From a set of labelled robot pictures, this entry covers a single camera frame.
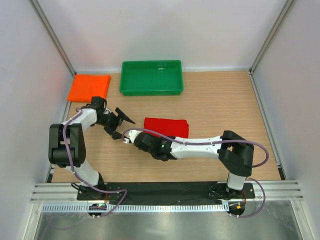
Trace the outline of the red t shirt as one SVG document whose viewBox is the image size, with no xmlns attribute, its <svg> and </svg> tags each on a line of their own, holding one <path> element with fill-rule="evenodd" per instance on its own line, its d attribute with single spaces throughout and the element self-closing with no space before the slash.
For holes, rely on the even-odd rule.
<svg viewBox="0 0 320 240">
<path fill-rule="evenodd" d="M 185 119 L 145 117 L 143 127 L 168 137 L 189 137 L 189 124 Z"/>
</svg>

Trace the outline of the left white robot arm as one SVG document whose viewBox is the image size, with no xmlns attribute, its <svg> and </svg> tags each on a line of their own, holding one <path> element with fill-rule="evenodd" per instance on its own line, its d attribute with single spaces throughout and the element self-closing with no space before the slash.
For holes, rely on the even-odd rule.
<svg viewBox="0 0 320 240">
<path fill-rule="evenodd" d="M 93 96 L 90 103 L 76 111 L 69 120 L 49 127 L 48 159 L 51 164 L 71 172 L 93 199 L 101 200 L 108 191 L 102 175 L 87 160 L 84 132 L 100 125 L 112 139 L 118 140 L 122 134 L 117 128 L 122 122 L 135 122 L 118 107 L 115 111 L 108 109 L 107 100 L 100 96 Z"/>
</svg>

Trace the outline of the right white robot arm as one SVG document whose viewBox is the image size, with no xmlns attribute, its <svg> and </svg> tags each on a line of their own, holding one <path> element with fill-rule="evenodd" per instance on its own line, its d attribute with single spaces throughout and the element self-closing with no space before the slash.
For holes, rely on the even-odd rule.
<svg viewBox="0 0 320 240">
<path fill-rule="evenodd" d="M 185 158 L 219 160 L 228 170 L 225 192 L 231 198 L 243 193 L 245 179 L 252 174 L 254 145 L 233 131 L 211 138 L 182 138 L 130 130 L 128 138 L 136 148 L 163 162 Z"/>
</svg>

